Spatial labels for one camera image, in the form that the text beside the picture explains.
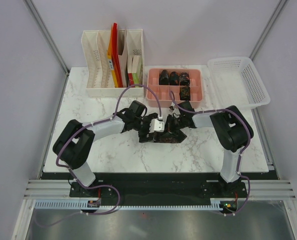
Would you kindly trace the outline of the dark paisley necktie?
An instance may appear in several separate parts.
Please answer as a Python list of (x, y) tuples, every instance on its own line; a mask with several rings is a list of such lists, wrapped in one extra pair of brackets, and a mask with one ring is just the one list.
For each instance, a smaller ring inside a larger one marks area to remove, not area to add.
[(156, 132), (154, 134), (153, 142), (163, 144), (179, 144), (182, 143), (186, 138), (187, 135), (181, 130), (176, 130), (174, 132)]

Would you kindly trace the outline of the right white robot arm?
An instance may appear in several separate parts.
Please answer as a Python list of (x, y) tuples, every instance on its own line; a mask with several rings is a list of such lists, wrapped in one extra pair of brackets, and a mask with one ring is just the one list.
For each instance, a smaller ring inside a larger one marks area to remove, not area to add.
[(231, 105), (223, 109), (195, 111), (186, 100), (175, 104), (180, 112), (182, 129), (213, 128), (218, 141), (224, 148), (222, 168), (217, 184), (218, 193), (229, 197), (236, 190), (234, 182), (240, 180), (240, 166), (244, 151), (254, 137), (254, 131), (237, 106)]

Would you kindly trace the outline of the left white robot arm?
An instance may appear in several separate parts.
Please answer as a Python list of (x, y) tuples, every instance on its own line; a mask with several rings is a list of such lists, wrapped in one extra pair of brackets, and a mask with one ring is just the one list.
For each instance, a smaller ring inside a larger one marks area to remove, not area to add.
[(96, 195), (99, 189), (95, 182), (96, 176), (87, 163), (93, 143), (131, 130), (140, 132), (145, 129), (145, 123), (161, 119), (160, 113), (146, 115), (147, 110), (144, 104), (134, 100), (129, 107), (105, 119), (90, 123), (70, 120), (52, 147), (57, 155), (56, 165), (70, 171), (80, 182), (80, 189), (86, 196)]

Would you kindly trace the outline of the rolled tie front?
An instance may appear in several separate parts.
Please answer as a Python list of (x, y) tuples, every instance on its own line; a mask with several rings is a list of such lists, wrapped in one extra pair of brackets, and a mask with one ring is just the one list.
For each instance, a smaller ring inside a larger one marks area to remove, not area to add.
[(179, 98), (181, 101), (190, 101), (191, 100), (191, 88), (188, 85), (180, 87)]

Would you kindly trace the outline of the rolled tie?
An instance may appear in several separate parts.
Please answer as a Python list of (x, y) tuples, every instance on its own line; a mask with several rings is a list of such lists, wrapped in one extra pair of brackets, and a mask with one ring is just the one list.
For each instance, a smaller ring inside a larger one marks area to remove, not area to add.
[(191, 88), (188, 85), (180, 87), (179, 98), (181, 101), (190, 101), (191, 100)]
[(169, 85), (169, 72), (164, 69), (160, 72), (160, 75), (159, 75), (159, 85)]
[(190, 85), (190, 76), (187, 72), (181, 72), (179, 75), (179, 85), (180, 86), (189, 86)]
[(170, 86), (178, 86), (180, 84), (180, 75), (176, 71), (172, 71), (169, 74), (169, 85)]

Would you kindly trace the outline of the pink divided storage box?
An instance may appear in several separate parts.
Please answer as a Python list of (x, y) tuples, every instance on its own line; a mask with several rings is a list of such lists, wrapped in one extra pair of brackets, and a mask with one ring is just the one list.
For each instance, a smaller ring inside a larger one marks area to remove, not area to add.
[(168, 108), (172, 104), (172, 99), (170, 97), (170, 92), (174, 94), (174, 100), (176, 103), (183, 102), (180, 100), (180, 87), (182, 85), (159, 85), (159, 76), (162, 70), (167, 70), (168, 75), (175, 71), (180, 73), (186, 72), (189, 74), (190, 78), (190, 104), (193, 108), (199, 107), (202, 100), (204, 99), (203, 90), (203, 77), (202, 72), (199, 69), (194, 68), (151, 68), (147, 74), (147, 86), (150, 88), (146, 91), (146, 99), (150, 107), (156, 108), (158, 103), (154, 95), (159, 99), (160, 106), (162, 108)]

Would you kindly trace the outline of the white perforated plastic basket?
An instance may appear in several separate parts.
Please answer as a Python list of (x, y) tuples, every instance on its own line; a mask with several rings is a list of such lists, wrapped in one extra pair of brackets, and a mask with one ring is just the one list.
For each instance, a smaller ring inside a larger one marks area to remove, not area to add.
[(240, 110), (251, 110), (270, 103), (271, 98), (250, 58), (215, 58), (207, 62), (207, 67), (220, 107), (235, 105)]

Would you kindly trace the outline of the beige paper folder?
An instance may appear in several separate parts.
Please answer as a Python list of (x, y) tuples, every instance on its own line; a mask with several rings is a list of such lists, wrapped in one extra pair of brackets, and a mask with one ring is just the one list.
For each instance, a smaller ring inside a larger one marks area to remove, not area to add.
[(128, 61), (128, 46), (127, 46), (127, 30), (120, 29), (117, 34), (117, 49), (118, 60), (121, 72), (122, 87), (128, 86), (128, 73), (127, 73), (127, 61)]

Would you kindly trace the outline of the orange red folder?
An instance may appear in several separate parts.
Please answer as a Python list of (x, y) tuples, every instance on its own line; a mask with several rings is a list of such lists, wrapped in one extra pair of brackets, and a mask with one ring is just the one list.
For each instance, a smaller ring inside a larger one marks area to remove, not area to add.
[(111, 26), (109, 45), (107, 49), (107, 60), (115, 88), (122, 88), (121, 70), (118, 57), (118, 24), (114, 22)]

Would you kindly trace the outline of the white file organizer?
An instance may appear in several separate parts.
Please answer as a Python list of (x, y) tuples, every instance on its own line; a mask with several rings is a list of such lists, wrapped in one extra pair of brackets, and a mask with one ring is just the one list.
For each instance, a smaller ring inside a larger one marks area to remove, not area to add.
[(141, 66), (145, 65), (144, 36), (142, 29), (118, 31), (118, 58), (122, 87), (117, 87), (116, 64), (113, 55), (110, 30), (85, 30), (82, 33), (83, 48), (88, 80), (86, 92), (90, 98), (117, 98), (126, 89), (129, 78), (127, 72), (128, 57), (141, 56)]

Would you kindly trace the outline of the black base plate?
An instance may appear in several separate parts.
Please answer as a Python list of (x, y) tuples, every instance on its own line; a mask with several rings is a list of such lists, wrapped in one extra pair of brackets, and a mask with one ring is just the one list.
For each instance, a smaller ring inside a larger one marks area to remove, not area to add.
[(98, 173), (91, 189), (72, 182), (71, 198), (99, 197), (108, 205), (207, 205), (211, 199), (243, 199), (246, 184), (227, 184), (218, 173)]

